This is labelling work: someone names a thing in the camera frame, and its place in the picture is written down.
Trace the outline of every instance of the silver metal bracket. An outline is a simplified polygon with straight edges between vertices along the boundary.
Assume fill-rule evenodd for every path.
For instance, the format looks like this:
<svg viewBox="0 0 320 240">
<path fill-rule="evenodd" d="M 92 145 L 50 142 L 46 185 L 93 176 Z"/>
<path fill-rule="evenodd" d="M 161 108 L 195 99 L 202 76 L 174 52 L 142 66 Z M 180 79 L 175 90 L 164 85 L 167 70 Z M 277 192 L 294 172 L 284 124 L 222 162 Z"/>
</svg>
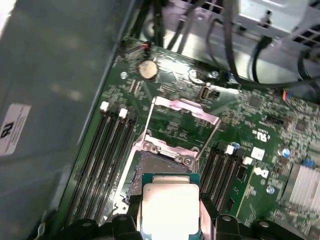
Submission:
<svg viewBox="0 0 320 240">
<path fill-rule="evenodd" d="M 187 166 L 193 173 L 198 171 L 196 161 L 196 156 L 198 155 L 197 151 L 185 149 L 180 146 L 171 147 L 167 145 L 165 141 L 151 137 L 148 134 L 145 136 L 145 141 L 142 143 L 140 151 L 167 156 L 172 158 L 175 162 Z"/>
<path fill-rule="evenodd" d="M 189 101 L 187 99 L 177 99 L 177 100 L 169 100 L 166 99 L 164 97 L 161 96 L 156 96 L 153 98 L 152 100 L 152 104 L 150 107 L 150 111 L 148 114 L 148 118 L 146 120 L 146 124 L 145 124 L 145 128 L 142 134 L 142 142 L 141 144 L 143 144 L 143 142 L 146 139 L 146 135 L 147 135 L 147 131 L 148 131 L 148 126 L 150 123 L 150 119 L 152 116 L 152 113 L 154 111 L 155 106 L 163 106 L 163 107 L 167 107 L 170 108 L 172 110 L 175 111 L 181 111 L 181 110 L 187 110 L 189 112 L 191 112 L 192 116 L 194 116 L 195 118 L 204 120 L 206 122 L 209 122 L 210 124 L 212 124 L 214 126 L 214 129 L 212 130 L 209 138 L 206 140 L 205 144 L 203 145 L 201 151 L 196 155 L 195 160 L 199 160 L 199 158 L 201 157 L 201 155 L 204 153 L 205 149 L 207 148 L 210 140 L 212 139 L 213 135 L 215 134 L 215 132 L 217 131 L 221 120 L 219 117 L 211 115 L 209 113 L 206 113 L 203 109 L 202 106 L 196 102 L 193 101 Z"/>
</svg>

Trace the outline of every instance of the screw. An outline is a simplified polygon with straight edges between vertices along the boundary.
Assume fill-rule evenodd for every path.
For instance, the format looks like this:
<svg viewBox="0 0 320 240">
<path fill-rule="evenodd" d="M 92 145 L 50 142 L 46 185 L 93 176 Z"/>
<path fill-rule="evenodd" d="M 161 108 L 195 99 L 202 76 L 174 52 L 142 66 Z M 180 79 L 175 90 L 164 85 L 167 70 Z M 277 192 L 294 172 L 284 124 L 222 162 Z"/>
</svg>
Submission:
<svg viewBox="0 0 320 240">
<path fill-rule="evenodd" d="M 148 142 L 145 142 L 143 144 L 143 149 L 149 151 L 151 149 L 151 144 Z"/>
<path fill-rule="evenodd" d="M 275 188 L 273 187 L 273 186 L 268 186 L 267 188 L 266 188 L 266 192 L 268 193 L 268 194 L 274 194 L 275 193 Z"/>
<path fill-rule="evenodd" d="M 261 227 L 264 227 L 264 228 L 268 228 L 268 227 L 269 227 L 269 224 L 266 223 L 265 221 L 259 222 L 259 225 L 260 225 Z"/>
<path fill-rule="evenodd" d="M 226 222 L 230 222 L 231 221 L 231 217 L 229 216 L 223 216 L 222 219 Z"/>
<path fill-rule="evenodd" d="M 190 158 L 186 158 L 186 159 L 183 160 L 183 163 L 184 163 L 185 165 L 189 166 L 189 165 L 191 165 L 192 160 L 191 160 Z"/>
<path fill-rule="evenodd" d="M 82 224 L 83 227 L 89 227 L 89 226 L 91 226 L 91 225 L 92 225 L 91 222 L 86 222 L 86 223 Z"/>
<path fill-rule="evenodd" d="M 217 71 L 212 71 L 211 72 L 211 76 L 214 78 L 214 79 L 217 79 L 219 77 L 219 73 Z"/>
<path fill-rule="evenodd" d="M 126 79 L 128 77 L 128 73 L 126 71 L 123 71 L 121 74 L 120 74 L 120 77 L 122 79 Z"/>
</svg>

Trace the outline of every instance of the cable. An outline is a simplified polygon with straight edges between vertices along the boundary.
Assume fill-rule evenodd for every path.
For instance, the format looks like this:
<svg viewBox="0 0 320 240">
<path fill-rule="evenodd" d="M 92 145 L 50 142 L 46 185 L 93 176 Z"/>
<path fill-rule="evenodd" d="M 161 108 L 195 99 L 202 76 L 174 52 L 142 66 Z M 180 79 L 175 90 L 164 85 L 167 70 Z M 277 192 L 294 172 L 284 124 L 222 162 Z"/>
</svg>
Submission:
<svg viewBox="0 0 320 240">
<path fill-rule="evenodd" d="M 303 115 L 306 115 L 306 116 L 309 116 L 309 117 L 314 117 L 314 118 L 319 118 L 320 117 L 320 114 L 309 114 L 309 113 L 305 113 L 299 109 L 297 109 L 295 106 L 293 106 L 289 99 L 290 97 L 292 96 L 292 92 L 290 91 L 287 91 L 287 90 L 284 90 L 283 91 L 283 94 L 282 94 L 282 99 L 283 101 L 289 106 L 289 108 L 291 108 L 293 111 L 296 111 L 300 114 L 303 114 Z"/>
<path fill-rule="evenodd" d="M 187 43 L 188 38 L 189 38 L 189 34 L 190 34 L 190 30 L 191 30 L 192 24 L 194 22 L 194 19 L 193 19 L 194 16 L 195 16 L 195 12 L 192 12 L 192 13 L 190 13 L 189 18 L 186 20 L 186 26 L 185 26 L 184 32 L 182 34 L 182 38 L 181 38 L 181 41 L 179 43 L 178 50 L 176 51 L 177 54 L 182 54 L 182 52 L 185 49 L 186 43 Z"/>
<path fill-rule="evenodd" d="M 259 83 L 258 75 L 257 75 L 257 61 L 259 55 L 263 49 L 268 47 L 272 43 L 272 38 L 268 36 L 263 36 L 261 40 L 258 42 L 256 47 L 254 48 L 253 60 L 252 60 L 252 77 L 253 80 Z"/>
<path fill-rule="evenodd" d="M 202 6 L 207 0 L 198 0 L 195 4 L 191 5 L 183 14 L 186 18 L 198 7 Z M 184 28 L 185 21 L 182 19 L 179 21 L 178 26 L 176 27 L 175 34 L 173 35 L 172 39 L 170 40 L 167 49 L 172 50 L 174 45 L 176 44 L 182 30 Z"/>
<path fill-rule="evenodd" d="M 212 50 L 212 47 L 211 47 L 211 44 L 210 44 L 210 36 L 212 34 L 212 31 L 213 31 L 213 29 L 215 27 L 216 22 L 218 22 L 218 23 L 220 22 L 221 23 L 221 21 L 219 19 L 214 18 L 212 20 L 212 22 L 210 24 L 210 27 L 209 27 L 209 30 L 208 30 L 208 32 L 206 33 L 206 36 L 205 36 L 205 45 L 208 48 L 208 54 L 209 54 L 210 58 L 212 59 L 215 67 L 220 68 L 220 65 L 219 65 L 217 59 L 215 58 L 214 51 Z"/>
<path fill-rule="evenodd" d="M 306 51 L 301 51 L 299 58 L 298 58 L 298 63 L 297 63 L 298 73 L 303 80 L 308 80 L 308 79 L 312 78 L 309 75 L 309 73 L 307 72 L 305 64 L 304 64 L 304 60 L 309 57 L 310 51 L 311 51 L 311 49 L 308 49 Z M 316 82 L 310 83 L 310 86 L 315 91 L 316 98 L 318 101 L 318 99 L 320 98 L 320 86 Z"/>
<path fill-rule="evenodd" d="M 137 39 L 140 37 L 141 30 L 143 28 L 144 22 L 149 12 L 149 8 L 151 6 L 151 1 L 152 0 L 143 1 L 139 14 L 136 17 L 135 23 L 130 31 L 130 37 L 135 37 Z"/>
<path fill-rule="evenodd" d="M 311 79 L 305 81 L 295 81 L 295 82 L 285 82 L 285 83 L 275 83 L 275 84 L 267 84 L 267 83 L 258 83 L 254 81 L 244 80 L 239 77 L 235 58 L 233 51 L 233 40 L 232 40 L 232 14 L 233 14 L 233 0 L 224 0 L 224 12 L 223 12 L 223 28 L 224 28 L 224 49 L 226 54 L 226 59 L 229 64 L 230 70 L 234 76 L 234 79 L 241 85 L 252 88 L 273 88 L 273 89 L 283 89 L 290 88 L 294 86 L 301 86 L 310 83 L 314 83 L 315 81 L 320 81 L 320 76 L 313 77 Z"/>
<path fill-rule="evenodd" d="M 159 0 L 153 0 L 153 41 L 154 44 L 163 48 L 165 27 L 162 16 L 162 6 Z"/>
</svg>

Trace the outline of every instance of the white label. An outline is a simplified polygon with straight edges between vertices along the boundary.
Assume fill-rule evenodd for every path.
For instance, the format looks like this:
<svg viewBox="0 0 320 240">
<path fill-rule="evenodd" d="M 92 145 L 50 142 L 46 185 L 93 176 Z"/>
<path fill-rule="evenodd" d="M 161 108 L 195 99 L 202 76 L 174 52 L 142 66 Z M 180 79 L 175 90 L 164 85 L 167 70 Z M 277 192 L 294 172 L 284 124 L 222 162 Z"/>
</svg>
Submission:
<svg viewBox="0 0 320 240">
<path fill-rule="evenodd" d="M 251 153 L 251 157 L 257 160 L 262 161 L 262 159 L 264 158 L 265 155 L 265 150 L 257 148 L 257 147 L 253 147 L 252 149 L 252 153 Z"/>
<path fill-rule="evenodd" d="M 21 132 L 25 126 L 31 105 L 12 103 L 0 128 L 0 156 L 15 152 Z"/>
</svg>

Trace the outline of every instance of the blue capacitor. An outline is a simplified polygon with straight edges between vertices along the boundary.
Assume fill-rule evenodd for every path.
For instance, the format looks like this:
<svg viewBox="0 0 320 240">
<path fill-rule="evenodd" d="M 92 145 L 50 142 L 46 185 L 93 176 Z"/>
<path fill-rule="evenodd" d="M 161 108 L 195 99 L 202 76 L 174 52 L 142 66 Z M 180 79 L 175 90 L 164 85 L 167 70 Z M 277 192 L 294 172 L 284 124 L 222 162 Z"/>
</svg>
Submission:
<svg viewBox="0 0 320 240">
<path fill-rule="evenodd" d="M 290 150 L 288 148 L 282 149 L 282 156 L 284 156 L 285 158 L 290 157 Z"/>
<path fill-rule="evenodd" d="M 239 149 L 239 148 L 240 148 L 240 144 L 237 143 L 237 142 L 233 142 L 233 143 L 231 144 L 231 146 L 234 147 L 234 149 Z"/>
<path fill-rule="evenodd" d="M 316 163 L 315 163 L 315 160 L 312 160 L 310 158 L 307 158 L 305 160 L 302 161 L 302 165 L 305 166 L 305 167 L 308 167 L 308 168 L 314 168 L 316 167 Z"/>
</svg>

